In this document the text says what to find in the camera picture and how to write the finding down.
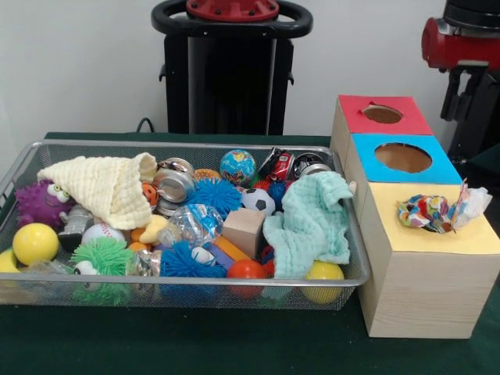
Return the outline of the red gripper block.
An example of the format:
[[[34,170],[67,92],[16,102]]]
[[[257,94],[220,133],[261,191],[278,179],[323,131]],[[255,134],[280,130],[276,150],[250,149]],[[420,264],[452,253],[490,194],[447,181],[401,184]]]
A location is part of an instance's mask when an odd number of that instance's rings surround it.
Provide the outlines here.
[[[441,18],[429,18],[422,33],[422,57],[430,68],[450,70],[441,118],[453,121],[459,104],[461,70],[458,66],[499,69],[499,30],[476,30],[452,26]],[[469,119],[476,120],[488,110],[487,71],[470,77]]]

